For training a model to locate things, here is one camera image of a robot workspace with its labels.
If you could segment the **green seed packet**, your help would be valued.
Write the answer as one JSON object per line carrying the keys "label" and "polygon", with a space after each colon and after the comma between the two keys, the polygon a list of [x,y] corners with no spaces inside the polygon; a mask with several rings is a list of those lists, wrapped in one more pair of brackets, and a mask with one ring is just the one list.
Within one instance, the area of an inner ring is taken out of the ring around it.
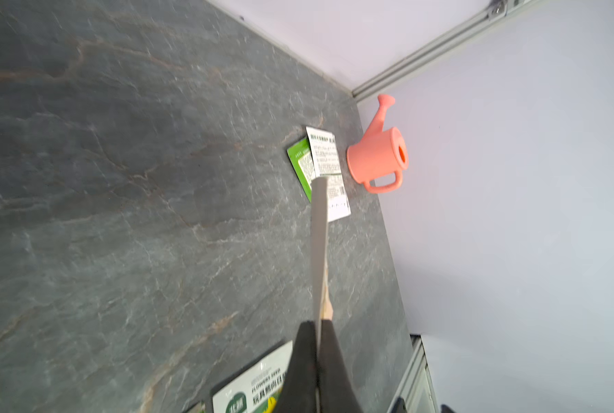
{"label": "green seed packet", "polygon": [[316,177],[313,158],[308,138],[303,138],[287,149],[287,155],[298,177],[298,180],[311,201],[311,182]]}

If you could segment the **white orange-print seed packet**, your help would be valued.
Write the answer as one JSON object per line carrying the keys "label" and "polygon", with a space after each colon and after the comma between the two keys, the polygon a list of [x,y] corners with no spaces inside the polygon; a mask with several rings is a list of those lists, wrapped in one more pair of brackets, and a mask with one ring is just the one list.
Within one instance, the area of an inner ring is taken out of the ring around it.
{"label": "white orange-print seed packet", "polygon": [[322,321],[328,301],[328,234],[329,234],[329,179],[317,177],[312,181],[310,223],[310,269],[313,281],[313,318],[317,345],[321,343]]}

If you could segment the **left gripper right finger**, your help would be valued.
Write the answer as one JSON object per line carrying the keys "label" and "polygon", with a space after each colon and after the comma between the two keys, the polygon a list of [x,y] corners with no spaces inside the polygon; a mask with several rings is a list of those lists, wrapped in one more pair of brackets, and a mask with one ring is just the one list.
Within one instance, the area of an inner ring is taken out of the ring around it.
{"label": "left gripper right finger", "polygon": [[362,412],[348,377],[336,331],[330,320],[321,322],[318,350],[318,389],[320,410],[333,412]]}

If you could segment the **sunflower seed packet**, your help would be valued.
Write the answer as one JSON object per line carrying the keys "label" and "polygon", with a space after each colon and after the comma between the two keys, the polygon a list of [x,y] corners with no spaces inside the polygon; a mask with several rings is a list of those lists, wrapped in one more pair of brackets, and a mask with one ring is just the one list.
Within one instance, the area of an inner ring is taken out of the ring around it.
{"label": "sunflower seed packet", "polygon": [[213,412],[272,412],[293,353],[293,341],[274,347],[212,390]]}

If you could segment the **white text seed packet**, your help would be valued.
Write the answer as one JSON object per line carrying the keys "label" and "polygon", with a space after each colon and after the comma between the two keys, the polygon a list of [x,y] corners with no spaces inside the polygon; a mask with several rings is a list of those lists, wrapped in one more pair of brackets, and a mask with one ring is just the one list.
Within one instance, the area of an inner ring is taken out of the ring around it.
{"label": "white text seed packet", "polygon": [[307,127],[306,132],[316,177],[328,179],[329,222],[348,217],[351,208],[343,181],[336,136],[314,127]]}

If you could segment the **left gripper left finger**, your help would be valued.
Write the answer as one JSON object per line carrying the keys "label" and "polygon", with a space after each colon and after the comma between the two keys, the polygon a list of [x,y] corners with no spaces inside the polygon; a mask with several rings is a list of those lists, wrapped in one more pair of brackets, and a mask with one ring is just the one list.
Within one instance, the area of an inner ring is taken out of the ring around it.
{"label": "left gripper left finger", "polygon": [[303,322],[294,340],[293,353],[274,412],[317,411],[317,337],[312,321]]}

